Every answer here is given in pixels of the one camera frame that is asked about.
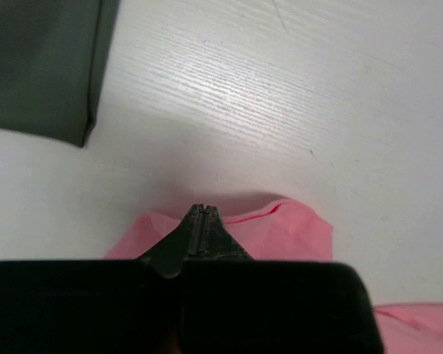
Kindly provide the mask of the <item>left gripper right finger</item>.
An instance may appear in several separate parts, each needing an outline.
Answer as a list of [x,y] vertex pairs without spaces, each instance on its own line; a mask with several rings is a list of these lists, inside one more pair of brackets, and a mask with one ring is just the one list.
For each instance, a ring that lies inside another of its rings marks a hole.
[[368,292],[353,268],[257,260],[215,207],[203,207],[204,227],[180,271],[182,352],[383,352]]

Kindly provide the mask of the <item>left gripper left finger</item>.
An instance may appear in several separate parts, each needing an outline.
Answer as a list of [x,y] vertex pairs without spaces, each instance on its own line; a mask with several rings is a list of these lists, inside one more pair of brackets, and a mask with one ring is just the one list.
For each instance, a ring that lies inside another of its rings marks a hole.
[[205,224],[192,206],[127,260],[0,261],[0,353],[148,353],[175,332],[180,271]]

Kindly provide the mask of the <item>pink t-shirt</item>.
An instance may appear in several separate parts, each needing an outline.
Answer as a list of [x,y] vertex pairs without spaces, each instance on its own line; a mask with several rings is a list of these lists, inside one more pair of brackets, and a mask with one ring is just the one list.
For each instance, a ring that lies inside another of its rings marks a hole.
[[[147,212],[106,254],[134,259],[172,232],[180,221]],[[312,208],[291,199],[226,217],[226,230],[257,260],[331,261],[333,227]],[[443,353],[443,303],[376,306],[374,316],[387,353]]]

